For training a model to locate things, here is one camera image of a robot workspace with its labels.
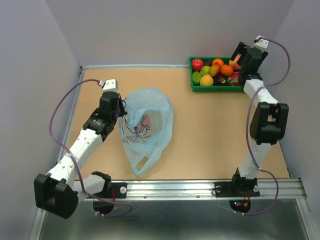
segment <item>wooden table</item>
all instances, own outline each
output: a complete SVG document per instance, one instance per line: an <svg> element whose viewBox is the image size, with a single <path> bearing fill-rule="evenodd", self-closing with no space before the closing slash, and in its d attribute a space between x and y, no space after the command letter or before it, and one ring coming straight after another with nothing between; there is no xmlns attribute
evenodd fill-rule
<svg viewBox="0 0 320 240"><path fill-rule="evenodd" d="M156 87L174 107L171 142L151 170L134 175L116 127L85 164L84 177L100 171L115 180L230 179L248 152L245 121L250 98L245 93L194 93L187 69L95 69L87 70L84 79L117 79L123 99L140 88ZM81 88L69 147L99 106L101 94L93 82ZM279 144L267 154L262 168L277 178L289 177ZM266 173L259 177L270 178Z"/></svg>

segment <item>light blue plastic bag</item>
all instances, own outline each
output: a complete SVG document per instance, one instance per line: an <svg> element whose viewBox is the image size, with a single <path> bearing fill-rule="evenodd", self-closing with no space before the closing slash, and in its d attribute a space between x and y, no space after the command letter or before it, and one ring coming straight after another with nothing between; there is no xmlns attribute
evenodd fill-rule
<svg viewBox="0 0 320 240"><path fill-rule="evenodd" d="M142 88L125 99L127 115L119 118L125 153L135 175L152 168L172 137L174 108L155 87ZM140 170L137 165L147 161Z"/></svg>

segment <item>green basket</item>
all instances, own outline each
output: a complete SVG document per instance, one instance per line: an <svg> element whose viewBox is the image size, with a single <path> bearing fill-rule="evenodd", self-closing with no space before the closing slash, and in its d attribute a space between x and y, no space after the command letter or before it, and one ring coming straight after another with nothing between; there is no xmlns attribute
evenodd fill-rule
<svg viewBox="0 0 320 240"><path fill-rule="evenodd" d="M190 81L191 81L191 88L193 92L243 92L243 88L241 86L229 86L229 85L222 85L222 86L200 86L194 84L192 80L192 71L191 62L193 59L201 59L204 62L206 61L213 61L215 59L222 59L225 64L229 64L230 57L229 56L191 56L189 58L189 69L190 69Z"/></svg>

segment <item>lemon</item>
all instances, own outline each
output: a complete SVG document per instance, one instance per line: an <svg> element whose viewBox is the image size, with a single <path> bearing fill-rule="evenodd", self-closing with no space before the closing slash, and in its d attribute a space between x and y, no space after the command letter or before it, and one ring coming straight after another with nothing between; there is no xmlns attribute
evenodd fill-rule
<svg viewBox="0 0 320 240"><path fill-rule="evenodd" d="M206 74L200 79L200 86L212 86L213 84L214 79L210 74Z"/></svg>

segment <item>gray wall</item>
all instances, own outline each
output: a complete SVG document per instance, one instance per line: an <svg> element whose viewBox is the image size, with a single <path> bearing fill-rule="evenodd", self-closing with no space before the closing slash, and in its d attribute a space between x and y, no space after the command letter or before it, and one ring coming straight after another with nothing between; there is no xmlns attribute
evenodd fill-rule
<svg viewBox="0 0 320 240"><path fill-rule="evenodd" d="M81 66L187 64L273 38L294 0L46 0Z"/></svg>
<svg viewBox="0 0 320 240"><path fill-rule="evenodd" d="M313 219L320 231L320 1L296 0L274 39L291 56L291 71L286 81L270 91L289 104L289 118L282 151L289 170L301 177ZM267 82L278 81L287 69L285 54L270 45L262 66Z"/></svg>
<svg viewBox="0 0 320 240"><path fill-rule="evenodd" d="M58 157L49 119L79 68L44 0L2 1L0 32L0 239L26 240L36 213L33 180ZM56 116L60 138L71 102Z"/></svg>

